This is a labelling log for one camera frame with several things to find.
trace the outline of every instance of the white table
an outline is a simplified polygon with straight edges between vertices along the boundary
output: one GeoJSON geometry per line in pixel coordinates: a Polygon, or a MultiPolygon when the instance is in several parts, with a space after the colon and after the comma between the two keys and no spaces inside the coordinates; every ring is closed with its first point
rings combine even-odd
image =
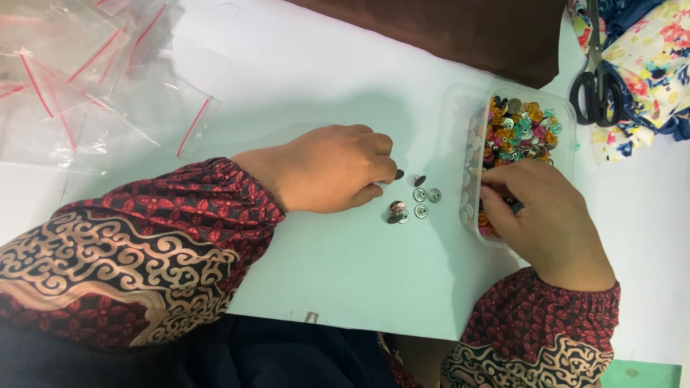
{"type": "MultiPolygon", "coordinates": [[[[524,264],[481,245],[460,225],[458,203],[469,113],[496,77],[278,0],[183,2],[171,53],[177,72],[224,102],[194,160],[280,144],[327,124],[389,134],[409,175],[428,175],[443,199],[425,220],[389,226],[409,182],[336,215],[290,214],[250,270],[230,312],[457,340],[474,301],[524,264]]],[[[563,97],[584,65],[564,17],[560,75],[543,90],[563,97]]],[[[575,162],[604,247],[623,286],[616,358],[681,363],[690,307],[689,144],[658,138],[651,150],[596,169],[587,129],[575,162]]],[[[110,176],[0,166],[0,239],[44,221],[58,204],[94,197],[184,164],[131,139],[110,176]],[[24,183],[26,175],[34,177],[24,183]]]]}

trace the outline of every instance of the green floor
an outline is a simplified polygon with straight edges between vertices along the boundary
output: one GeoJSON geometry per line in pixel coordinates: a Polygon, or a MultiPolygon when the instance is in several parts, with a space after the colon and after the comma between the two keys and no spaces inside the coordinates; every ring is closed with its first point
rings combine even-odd
{"type": "Polygon", "coordinates": [[[680,365],[613,360],[602,376],[603,388],[678,388],[680,365]]]}

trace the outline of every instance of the person's left hand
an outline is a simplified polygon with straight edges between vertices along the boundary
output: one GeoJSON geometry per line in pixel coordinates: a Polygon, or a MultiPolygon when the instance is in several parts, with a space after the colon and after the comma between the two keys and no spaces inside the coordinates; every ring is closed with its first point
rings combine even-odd
{"type": "Polygon", "coordinates": [[[268,188],[283,211],[336,213],[361,206],[390,184],[393,140],[368,126],[326,126],[282,146],[231,159],[268,188]]]}

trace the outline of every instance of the gold swirl pattern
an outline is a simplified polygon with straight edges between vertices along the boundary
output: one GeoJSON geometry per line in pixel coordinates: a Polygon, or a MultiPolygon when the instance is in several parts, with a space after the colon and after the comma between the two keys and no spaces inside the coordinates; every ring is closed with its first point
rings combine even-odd
{"type": "Polygon", "coordinates": [[[558,334],[553,349],[540,350],[536,363],[503,360],[491,345],[459,343],[441,366],[446,388],[598,388],[613,359],[594,347],[558,334]]]}
{"type": "Polygon", "coordinates": [[[169,342],[223,314],[236,252],[179,231],[140,235],[122,217],[80,209],[56,215],[0,248],[0,293],[25,308],[54,311],[87,293],[146,307],[151,322],[130,346],[169,342]]]}

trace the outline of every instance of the scissors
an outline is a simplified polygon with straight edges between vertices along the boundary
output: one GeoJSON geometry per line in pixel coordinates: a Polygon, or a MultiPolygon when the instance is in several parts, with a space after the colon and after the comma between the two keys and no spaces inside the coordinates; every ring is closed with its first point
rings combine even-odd
{"type": "Polygon", "coordinates": [[[575,108],[578,124],[589,125],[596,123],[602,128],[618,124],[623,113],[623,96],[620,86],[615,79],[606,72],[602,63],[602,46],[599,38],[599,4],[597,0],[588,2],[589,20],[592,23],[592,33],[589,40],[589,57],[587,66],[582,74],[575,79],[570,89],[570,103],[575,108]],[[580,108],[580,87],[584,87],[584,111],[580,108]],[[609,119],[609,92],[613,95],[611,110],[613,116],[609,119]]]}

